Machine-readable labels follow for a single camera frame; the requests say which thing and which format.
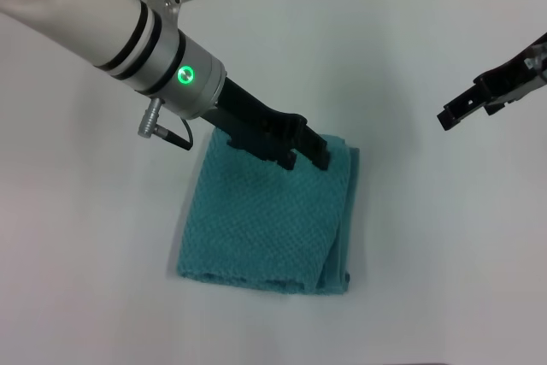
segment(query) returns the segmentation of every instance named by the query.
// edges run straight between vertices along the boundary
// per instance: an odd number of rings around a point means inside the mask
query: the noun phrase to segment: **black stripe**
[[[148,39],[148,43],[144,47],[143,52],[123,72],[121,72],[120,74],[117,74],[116,76],[112,76],[115,79],[118,79],[118,80],[129,79],[138,70],[140,70],[140,68],[146,63],[146,61],[152,54],[152,51],[154,51],[157,41],[160,38],[160,34],[162,34],[162,18],[156,11],[152,10],[152,13],[154,13],[154,27],[152,28],[152,34],[150,35],[150,38]]]
[[[169,65],[169,68],[167,69],[165,74],[150,89],[138,92],[140,94],[144,94],[145,96],[151,96],[152,94],[156,94],[157,92],[159,92],[169,82],[169,80],[173,78],[173,76],[177,73],[177,70],[179,70],[180,62],[182,62],[185,51],[186,36],[184,35],[184,33],[179,31],[179,48],[177,49],[177,53],[174,55],[173,61]]]
[[[129,54],[132,52],[132,50],[135,48],[138,41],[140,40],[140,37],[143,35],[147,20],[148,7],[143,2],[141,2],[140,16],[138,17],[137,25],[135,26],[135,30],[133,30],[131,37],[129,38],[129,40],[127,40],[126,45],[123,46],[123,49],[121,49],[120,53],[118,53],[114,59],[106,64],[103,64],[102,66],[96,66],[96,68],[100,68],[101,70],[108,72],[109,70],[120,66],[120,64],[127,59]]]

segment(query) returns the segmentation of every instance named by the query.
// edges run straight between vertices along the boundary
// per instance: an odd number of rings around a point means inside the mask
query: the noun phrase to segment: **metal connector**
[[[160,98],[152,98],[150,100],[150,104],[144,112],[143,119],[138,126],[138,135],[140,137],[152,137],[152,134],[156,130],[157,119],[160,117],[162,104],[163,101]]]
[[[157,124],[160,117],[160,109],[162,108],[162,104],[163,101],[160,98],[152,98],[150,100],[150,104],[144,112],[143,119],[140,121],[140,125],[138,126],[138,135],[144,138],[150,138],[152,137],[152,134],[155,134],[162,140],[174,144],[183,150],[190,150],[194,145],[194,140],[191,135],[190,126],[188,126],[188,123],[185,120],[182,120],[182,122],[186,127],[190,141],[184,140],[174,132]]]

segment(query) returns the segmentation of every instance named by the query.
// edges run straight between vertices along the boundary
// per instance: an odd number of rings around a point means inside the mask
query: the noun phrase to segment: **teal towel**
[[[179,275],[287,294],[341,294],[359,151],[324,136],[327,171],[298,154],[292,171],[229,147],[216,129],[180,248]]]

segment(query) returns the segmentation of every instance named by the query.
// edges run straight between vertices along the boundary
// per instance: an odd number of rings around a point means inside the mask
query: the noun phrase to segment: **white tabletop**
[[[543,363],[547,92],[436,118],[547,32],[542,1],[183,8],[234,81],[361,149],[342,297],[173,277],[211,127],[190,153],[138,137],[147,99],[1,18],[2,363]]]

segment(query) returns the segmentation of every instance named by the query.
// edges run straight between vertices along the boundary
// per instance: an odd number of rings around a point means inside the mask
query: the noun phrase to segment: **black robotic claw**
[[[270,109],[228,78],[215,108],[202,117],[226,132],[233,148],[261,160],[292,170],[297,160],[294,149],[317,168],[328,169],[326,141],[306,125],[304,117]]]
[[[475,85],[444,106],[437,117],[444,130],[484,107],[494,115],[505,103],[521,100],[530,91],[547,84],[547,33],[515,58],[482,73]]]

